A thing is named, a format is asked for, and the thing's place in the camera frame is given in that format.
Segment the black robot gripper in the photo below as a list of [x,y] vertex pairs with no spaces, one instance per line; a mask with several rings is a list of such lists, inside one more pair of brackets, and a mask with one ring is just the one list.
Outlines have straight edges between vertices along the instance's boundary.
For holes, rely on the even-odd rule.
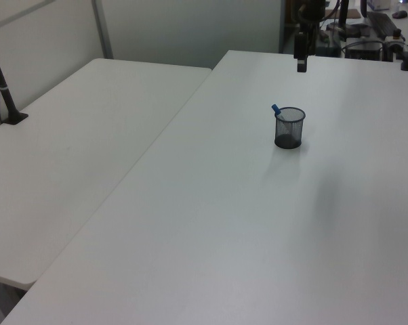
[[298,22],[302,32],[295,36],[293,57],[297,60],[297,71],[307,71],[308,37],[325,17],[325,0],[301,1],[298,9]]

